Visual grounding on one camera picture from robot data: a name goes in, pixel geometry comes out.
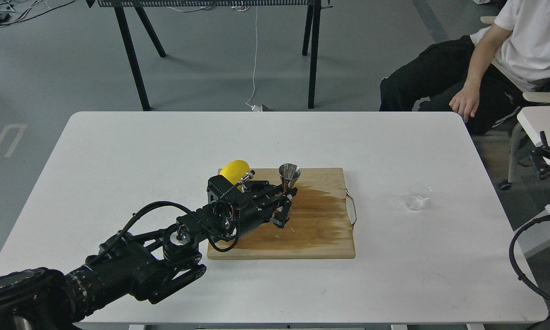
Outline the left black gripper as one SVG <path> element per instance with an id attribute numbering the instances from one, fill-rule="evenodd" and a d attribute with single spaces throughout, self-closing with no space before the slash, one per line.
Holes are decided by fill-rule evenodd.
<path id="1" fill-rule="evenodd" d="M 270 199 L 277 196 L 295 197 L 296 187 L 283 192 L 283 185 L 273 185 L 269 181 L 250 179 L 242 184 L 242 190 L 222 175 L 210 177 L 207 182 L 210 220 L 208 229 L 213 239 L 234 239 L 242 237 L 258 226 L 269 221 L 277 228 L 284 228 L 289 220 L 292 202 L 288 197 L 278 200 L 271 218 L 267 211 Z"/>

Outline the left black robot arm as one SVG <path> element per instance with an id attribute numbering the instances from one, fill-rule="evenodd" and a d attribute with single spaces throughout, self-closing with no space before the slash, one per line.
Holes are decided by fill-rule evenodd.
<path id="1" fill-rule="evenodd" d="M 68 274 L 42 267 L 0 276 L 0 330 L 74 330 L 125 295 L 159 303 L 204 275 L 204 240 L 224 253 L 264 223 L 284 228 L 300 169 L 282 165 L 277 186 L 253 175 L 211 177 L 208 204 L 196 211 L 170 201 L 145 205 Z"/>

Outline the person's bare hand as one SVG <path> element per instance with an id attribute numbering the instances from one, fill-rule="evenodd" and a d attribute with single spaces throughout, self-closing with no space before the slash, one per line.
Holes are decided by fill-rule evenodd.
<path id="1" fill-rule="evenodd" d="M 463 86 L 449 101 L 448 106 L 459 115 L 464 123 L 474 118 L 479 106 L 479 85 Z"/>

